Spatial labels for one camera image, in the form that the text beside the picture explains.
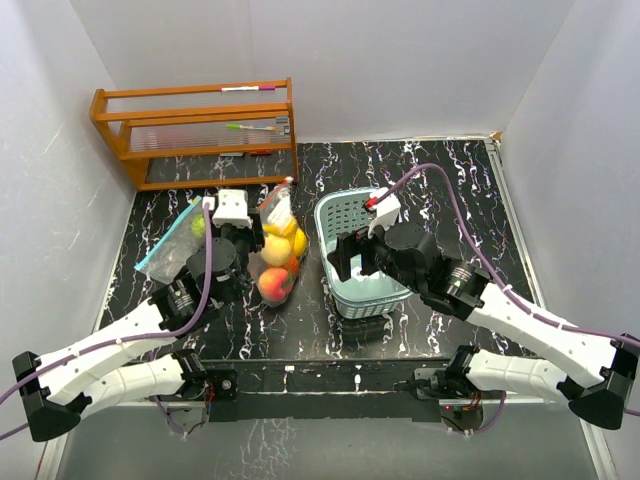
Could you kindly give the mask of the yellow banana toy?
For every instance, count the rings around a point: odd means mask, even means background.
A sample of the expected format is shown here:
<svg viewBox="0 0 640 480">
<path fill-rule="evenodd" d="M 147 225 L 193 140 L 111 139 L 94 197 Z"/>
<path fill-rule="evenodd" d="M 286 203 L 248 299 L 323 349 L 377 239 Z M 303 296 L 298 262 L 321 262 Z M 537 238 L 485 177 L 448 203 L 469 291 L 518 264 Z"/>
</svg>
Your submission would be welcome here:
<svg viewBox="0 0 640 480">
<path fill-rule="evenodd" d="M 286 225 L 284 224 L 262 224 L 263 232 L 269 235 L 276 235 L 278 237 L 290 238 L 294 237 L 298 230 L 297 221 L 292 218 Z"/>
</svg>

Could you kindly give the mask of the red zipper clear bag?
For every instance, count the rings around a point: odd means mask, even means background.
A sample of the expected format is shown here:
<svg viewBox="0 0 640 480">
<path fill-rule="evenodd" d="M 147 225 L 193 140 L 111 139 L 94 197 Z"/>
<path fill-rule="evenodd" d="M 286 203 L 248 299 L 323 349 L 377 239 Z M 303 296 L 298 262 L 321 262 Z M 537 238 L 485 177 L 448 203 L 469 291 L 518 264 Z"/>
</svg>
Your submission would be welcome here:
<svg viewBox="0 0 640 480">
<path fill-rule="evenodd" d="M 278 307 L 288 299 L 308 246 L 293 213 L 292 185 L 293 178 L 286 177 L 258 207 L 264 244 L 250 254 L 248 270 L 269 307 Z"/>
</svg>

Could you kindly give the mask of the green bumpy fruit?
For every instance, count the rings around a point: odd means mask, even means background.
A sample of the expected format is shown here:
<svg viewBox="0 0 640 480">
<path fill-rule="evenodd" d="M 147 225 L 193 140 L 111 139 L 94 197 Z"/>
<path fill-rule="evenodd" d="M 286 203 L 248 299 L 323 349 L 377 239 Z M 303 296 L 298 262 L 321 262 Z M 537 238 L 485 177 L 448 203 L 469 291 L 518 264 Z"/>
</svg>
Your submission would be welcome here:
<svg viewBox="0 0 640 480">
<path fill-rule="evenodd" d="M 203 238 L 206 233 L 205 219 L 202 215 L 196 216 L 191 222 L 191 232 L 195 238 Z"/>
</svg>

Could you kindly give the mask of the pink orange peach fruit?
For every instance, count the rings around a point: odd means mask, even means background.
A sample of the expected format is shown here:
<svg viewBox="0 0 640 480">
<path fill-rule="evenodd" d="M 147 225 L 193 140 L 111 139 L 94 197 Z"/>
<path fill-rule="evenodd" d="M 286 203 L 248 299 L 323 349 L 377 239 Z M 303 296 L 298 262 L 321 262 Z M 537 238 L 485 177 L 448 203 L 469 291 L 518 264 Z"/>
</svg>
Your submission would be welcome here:
<svg viewBox="0 0 640 480">
<path fill-rule="evenodd" d="M 291 290 L 289 272 L 284 268 L 270 267 L 258 279 L 258 288 L 264 300 L 281 302 Z"/>
</svg>

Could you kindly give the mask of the yellow lemon fruit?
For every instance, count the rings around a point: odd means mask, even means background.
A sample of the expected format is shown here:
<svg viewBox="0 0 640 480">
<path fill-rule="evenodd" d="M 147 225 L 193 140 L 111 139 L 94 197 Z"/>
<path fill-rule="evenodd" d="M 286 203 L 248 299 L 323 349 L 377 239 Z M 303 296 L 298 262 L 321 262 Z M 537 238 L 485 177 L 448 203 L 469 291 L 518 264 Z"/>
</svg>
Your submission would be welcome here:
<svg viewBox="0 0 640 480">
<path fill-rule="evenodd" d="M 295 232 L 292 252 L 296 257 L 301 257 L 304 255 L 307 249 L 307 236 L 302 229 L 298 229 Z"/>
</svg>

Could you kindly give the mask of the blue zipper clear bag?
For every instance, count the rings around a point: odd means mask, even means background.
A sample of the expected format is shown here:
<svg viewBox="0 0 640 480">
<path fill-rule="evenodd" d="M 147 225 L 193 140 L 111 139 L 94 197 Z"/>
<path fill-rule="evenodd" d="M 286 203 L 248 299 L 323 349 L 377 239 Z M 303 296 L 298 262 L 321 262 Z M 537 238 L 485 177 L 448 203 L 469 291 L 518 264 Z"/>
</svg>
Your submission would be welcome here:
<svg viewBox="0 0 640 480">
<path fill-rule="evenodd" d="M 190 203 L 134 269 L 155 282 L 171 283 L 187 260 L 204 245 L 204 237 L 195 238 L 191 232 L 191 222 L 198 215 L 204 217 L 201 197 Z"/>
</svg>

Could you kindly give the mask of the orange pumpkin toy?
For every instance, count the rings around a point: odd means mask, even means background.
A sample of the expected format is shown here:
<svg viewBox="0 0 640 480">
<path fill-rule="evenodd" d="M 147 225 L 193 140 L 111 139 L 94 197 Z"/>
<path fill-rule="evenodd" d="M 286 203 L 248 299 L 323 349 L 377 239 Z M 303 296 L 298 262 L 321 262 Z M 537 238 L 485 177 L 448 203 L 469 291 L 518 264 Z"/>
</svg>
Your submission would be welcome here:
<svg viewBox="0 0 640 480">
<path fill-rule="evenodd" d="M 296 256 L 291 256 L 283 266 L 290 275 L 297 276 L 300 269 L 300 261 Z"/>
</svg>

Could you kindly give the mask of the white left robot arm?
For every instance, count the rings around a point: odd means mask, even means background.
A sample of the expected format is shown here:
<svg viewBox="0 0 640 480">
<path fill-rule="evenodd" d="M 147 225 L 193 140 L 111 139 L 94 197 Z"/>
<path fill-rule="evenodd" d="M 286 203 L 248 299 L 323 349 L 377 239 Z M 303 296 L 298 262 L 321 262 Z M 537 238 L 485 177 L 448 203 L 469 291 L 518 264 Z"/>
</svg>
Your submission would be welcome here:
<svg viewBox="0 0 640 480">
<path fill-rule="evenodd" d="M 174 279 L 123 318 L 68 346 L 12 361 L 35 442 L 74 429 L 82 419 L 122 402 L 150 396 L 200 396 L 209 381 L 197 354 L 180 350 L 146 363 L 138 357 L 172 345 L 216 321 L 242 299 L 251 254 L 264 244 L 261 227 L 225 224 L 205 238 Z"/>
</svg>

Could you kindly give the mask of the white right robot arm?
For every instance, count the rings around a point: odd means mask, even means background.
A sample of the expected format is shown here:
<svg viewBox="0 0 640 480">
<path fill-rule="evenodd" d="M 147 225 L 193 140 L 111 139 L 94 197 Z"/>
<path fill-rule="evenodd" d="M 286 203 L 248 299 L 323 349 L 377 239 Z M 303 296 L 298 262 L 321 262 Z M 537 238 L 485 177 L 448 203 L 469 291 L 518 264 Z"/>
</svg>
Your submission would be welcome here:
<svg viewBox="0 0 640 480">
<path fill-rule="evenodd" d="M 338 235 L 327 259 L 342 281 L 357 258 L 364 276 L 381 272 L 417 294 L 433 311 L 483 327 L 534 352 L 493 354 L 462 345 L 443 370 L 416 373 L 403 387 L 417 395 L 466 397 L 503 391 L 565 405 L 607 430 L 622 426 L 639 363 L 634 338 L 589 335 L 499 286 L 488 273 L 441 253 L 433 235 L 404 223 Z"/>
</svg>

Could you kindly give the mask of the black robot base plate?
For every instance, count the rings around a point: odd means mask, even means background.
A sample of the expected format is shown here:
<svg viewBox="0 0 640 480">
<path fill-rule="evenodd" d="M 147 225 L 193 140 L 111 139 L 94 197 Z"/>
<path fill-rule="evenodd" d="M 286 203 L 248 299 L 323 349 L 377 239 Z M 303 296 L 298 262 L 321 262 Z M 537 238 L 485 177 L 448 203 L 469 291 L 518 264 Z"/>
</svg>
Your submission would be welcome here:
<svg viewBox="0 0 640 480">
<path fill-rule="evenodd" d="M 205 361 L 181 389 L 159 399 L 199 403 L 210 422 L 257 419 L 409 419 L 478 428 L 496 391 L 475 394 L 430 380 L 446 367 L 421 360 Z"/>
</svg>

